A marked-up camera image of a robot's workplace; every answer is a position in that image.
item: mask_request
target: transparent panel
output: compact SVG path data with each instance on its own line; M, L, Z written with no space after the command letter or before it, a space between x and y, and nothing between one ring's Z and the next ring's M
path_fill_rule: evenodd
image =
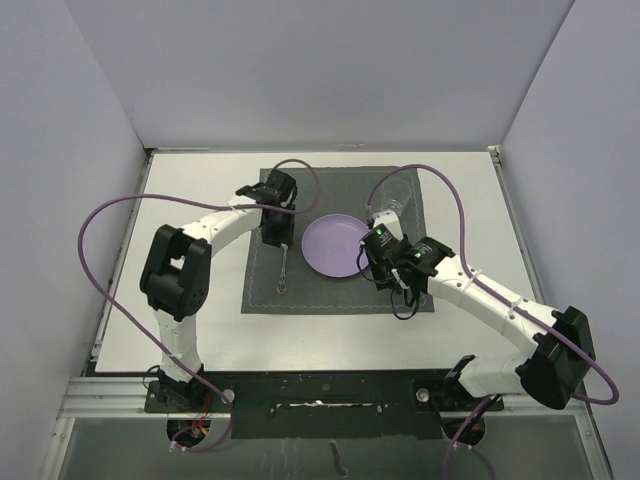
M488 417L479 444L497 478L591 479L573 416ZM221 431L223 421L214 424ZM413 437L231 440L216 453L168 451L164 419L76 420L61 479L439 479L444 440ZM451 479L491 476L478 456L454 455Z

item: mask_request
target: white table surface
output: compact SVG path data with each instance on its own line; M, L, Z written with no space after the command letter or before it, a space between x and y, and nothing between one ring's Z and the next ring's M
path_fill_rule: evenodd
M255 183L260 168L285 158L301 158L316 167L426 163L438 168L464 203L470 264L512 290L533 296L488 153L157 153L145 192L225 203L236 189ZM458 251L453 197L434 175L419 175L429 235ZM362 202L364 217L365 199ZM140 206L116 297L156 335L155 318L138 287L151 240L159 226L180 226L204 213L157 200L143 200ZM209 297L198 313L198 349L209 371L449 368L467 354L515 351L497 332L438 299L435 313L419 313L405 322L390 314L241 314L249 237L245 234L230 244L211 265ZM160 360L160 351L112 309L97 371L142 372Z

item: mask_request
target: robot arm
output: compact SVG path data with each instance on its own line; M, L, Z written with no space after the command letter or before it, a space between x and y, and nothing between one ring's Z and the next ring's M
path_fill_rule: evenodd
M295 180L273 170L265 183L246 186L229 201L229 210L174 228L160 227L140 279L140 289L160 328L160 340L192 371L204 370L197 350L196 313L209 292L211 259L245 232L261 228L263 243L280 247L293 241L294 215L240 205L272 205L295 210ZM191 375L163 354L158 372L161 385L186 406L200 403L202 392Z
M513 343L518 352L495 358L465 357L451 372L473 397L528 393L550 408L562 409L589 367L564 344L515 309L519 306L549 327L559 330L595 359L587 317L569 307L560 313L518 295L471 268L468 278L461 259L429 237L411 244L391 211L374 216L373 228L362 239L378 289L402 288L415 295L429 293L478 318ZM474 281L476 278L507 298L504 305Z

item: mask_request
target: black mounting plate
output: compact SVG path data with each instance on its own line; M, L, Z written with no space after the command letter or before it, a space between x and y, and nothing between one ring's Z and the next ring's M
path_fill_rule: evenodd
M439 411L470 411L468 397L439 405L449 370L217 372L205 373L218 389L235 394L232 438L374 438L411 435L442 438ZM185 413L159 382L149 385L145 412ZM416 393L427 388L428 402ZM495 410L504 408L496 403ZM212 398L211 412L229 407Z

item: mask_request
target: dark gray cloth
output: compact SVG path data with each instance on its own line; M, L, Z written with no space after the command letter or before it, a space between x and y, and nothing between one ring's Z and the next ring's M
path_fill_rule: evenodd
M245 273L242 313L290 315L348 315L363 313L391 313L390 290L378 292L375 286L360 275L349 278L330 278L312 269L305 261L300 244L307 227L317 218L343 213L365 221L365 203L375 183L395 167L318 168L322 183L322 197L316 208L296 216L294 244L288 252L287 290L276 292L282 267L283 250L264 245L260 231L251 232L251 244ZM313 175L307 169L283 169L296 179L298 209L309 205L315 195ZM264 181L268 169L260 171ZM411 185L413 194L400 222L412 242L426 235L420 180L416 171L404 171L397 177ZM374 198L374 212L380 202ZM408 312L402 296L396 296L399 312ZM421 296L420 311L433 312L431 296Z

